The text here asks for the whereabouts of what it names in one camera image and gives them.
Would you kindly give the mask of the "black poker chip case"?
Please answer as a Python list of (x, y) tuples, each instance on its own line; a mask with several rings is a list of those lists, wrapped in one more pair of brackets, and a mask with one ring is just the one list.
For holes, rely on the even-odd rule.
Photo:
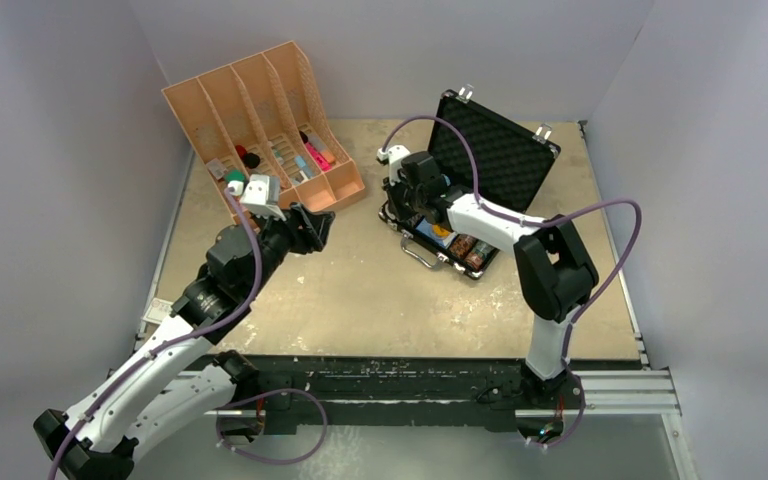
[[(510, 210), (527, 210), (561, 153), (561, 147), (548, 139), (551, 128), (543, 125), (535, 133), (454, 90), (441, 94), (436, 116), (458, 129), (472, 149), (482, 198)], [(398, 221), (389, 212), (388, 197), (379, 218), (403, 236), (414, 237), (444, 253), (450, 266), (473, 280), (483, 276), (499, 253), (495, 249), (483, 268), (475, 271), (465, 258), (455, 258), (449, 247), (441, 248), (417, 231), (417, 224), (425, 220), (422, 216), (417, 215), (409, 223)]]

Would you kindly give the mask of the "yellow big blind button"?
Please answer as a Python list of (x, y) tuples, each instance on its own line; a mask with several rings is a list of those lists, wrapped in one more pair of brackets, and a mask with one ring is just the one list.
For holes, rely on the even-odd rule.
[(448, 229), (436, 224), (431, 226), (431, 233), (440, 240), (448, 238), (452, 234)]

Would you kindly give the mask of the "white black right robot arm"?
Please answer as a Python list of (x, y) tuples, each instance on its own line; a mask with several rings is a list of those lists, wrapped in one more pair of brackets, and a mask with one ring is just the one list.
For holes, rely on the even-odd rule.
[(398, 220), (422, 216), (428, 223), (469, 235), (510, 254), (535, 322), (521, 381), (524, 399), (544, 407), (561, 391), (565, 346), (572, 317), (590, 299), (599, 277), (572, 223), (546, 222), (483, 199), (476, 189), (449, 182), (426, 152), (402, 145), (379, 150), (386, 166), (387, 208)]

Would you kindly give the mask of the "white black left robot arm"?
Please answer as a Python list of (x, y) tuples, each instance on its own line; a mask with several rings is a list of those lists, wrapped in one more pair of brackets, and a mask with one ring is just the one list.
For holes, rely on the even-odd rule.
[(209, 410), (244, 409), (270, 397), (303, 396), (328, 423), (310, 392), (264, 387), (260, 373), (235, 351), (217, 355), (194, 377), (179, 374), (251, 311), (275, 270), (291, 254), (324, 249), (335, 215), (300, 203), (220, 231), (193, 282), (151, 337), (83, 400), (47, 409), (33, 423), (51, 460), (49, 478), (125, 479), (160, 442)]

